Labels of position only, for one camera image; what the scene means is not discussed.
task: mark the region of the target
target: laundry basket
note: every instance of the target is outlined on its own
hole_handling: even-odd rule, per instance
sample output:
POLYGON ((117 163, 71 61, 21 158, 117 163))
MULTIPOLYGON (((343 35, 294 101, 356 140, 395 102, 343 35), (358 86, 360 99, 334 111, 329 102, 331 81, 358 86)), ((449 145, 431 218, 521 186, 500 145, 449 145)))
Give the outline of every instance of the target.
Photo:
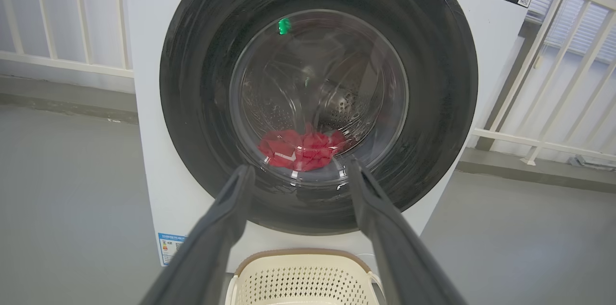
POLYGON ((235 272, 225 305, 378 305, 377 275, 342 251, 298 249, 261 252, 235 272))

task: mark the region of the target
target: white wall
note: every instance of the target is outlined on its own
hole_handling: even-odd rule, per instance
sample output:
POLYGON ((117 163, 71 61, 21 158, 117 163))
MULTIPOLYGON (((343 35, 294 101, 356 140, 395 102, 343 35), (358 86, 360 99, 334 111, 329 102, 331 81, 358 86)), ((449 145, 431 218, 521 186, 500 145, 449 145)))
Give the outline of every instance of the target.
MULTIPOLYGON (((77 0, 44 0, 51 24, 53 40, 59 59, 85 61, 81 28, 77 14, 77 0)), ((126 0, 125 14, 128 13, 126 0)), ((86 22, 90 33, 92 61, 95 64, 121 67, 120 32, 116 0, 84 0, 86 22)), ((29 55, 49 56, 38 0, 13 0, 24 52, 29 55)), ((130 60, 128 18, 125 17, 126 37, 130 60)), ((0 51, 15 51, 6 20, 6 11, 0 4, 0 51)), ((46 79, 95 88, 134 92, 132 79, 59 70, 34 64, 16 64, 0 60, 0 74, 34 79, 46 79)))

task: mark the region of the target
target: front-loading washing machine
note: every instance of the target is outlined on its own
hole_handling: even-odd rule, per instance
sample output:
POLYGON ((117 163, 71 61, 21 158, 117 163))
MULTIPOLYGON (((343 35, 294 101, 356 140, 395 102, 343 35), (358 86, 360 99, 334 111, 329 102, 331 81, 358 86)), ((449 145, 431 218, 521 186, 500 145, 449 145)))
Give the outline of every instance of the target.
POLYGON ((420 234, 530 0, 128 0, 141 142, 167 264, 240 164, 257 169, 228 270, 264 250, 360 256, 358 158, 420 234))

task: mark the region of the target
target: red cloth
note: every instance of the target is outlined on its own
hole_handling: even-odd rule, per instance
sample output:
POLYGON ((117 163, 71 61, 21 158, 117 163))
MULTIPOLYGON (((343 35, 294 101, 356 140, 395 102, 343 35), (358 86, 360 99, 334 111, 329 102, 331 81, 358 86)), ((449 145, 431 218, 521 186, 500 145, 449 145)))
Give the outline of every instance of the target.
POLYGON ((345 145, 345 136, 339 130, 328 137, 318 132, 300 135, 295 130, 287 129, 265 134, 259 143, 259 150, 274 167, 310 171, 330 164, 333 156, 345 145))

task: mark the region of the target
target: concrete floor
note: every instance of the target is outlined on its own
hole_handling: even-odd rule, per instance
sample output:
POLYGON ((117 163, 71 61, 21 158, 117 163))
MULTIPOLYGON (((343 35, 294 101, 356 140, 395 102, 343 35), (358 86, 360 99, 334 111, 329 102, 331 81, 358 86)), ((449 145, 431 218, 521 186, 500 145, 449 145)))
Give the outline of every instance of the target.
MULTIPOLYGON (((0 106, 2 303, 136 304, 162 270, 139 127, 0 106)), ((470 304, 612 304, 616 195, 455 173, 422 235, 470 304)))

